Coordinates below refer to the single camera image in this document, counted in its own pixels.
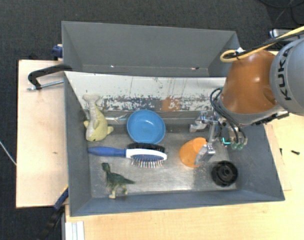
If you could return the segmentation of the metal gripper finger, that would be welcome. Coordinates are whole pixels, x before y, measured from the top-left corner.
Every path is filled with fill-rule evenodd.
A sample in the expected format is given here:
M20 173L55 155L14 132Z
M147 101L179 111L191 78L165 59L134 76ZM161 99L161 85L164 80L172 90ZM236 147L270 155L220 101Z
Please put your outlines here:
M194 165L201 165L202 163L208 161L215 153L216 151L212 144L203 145L195 157Z
M194 120L194 123L189 125L189 132L195 133L198 130L204 130L208 125L207 116L208 116L207 111L201 111L197 116L197 118Z

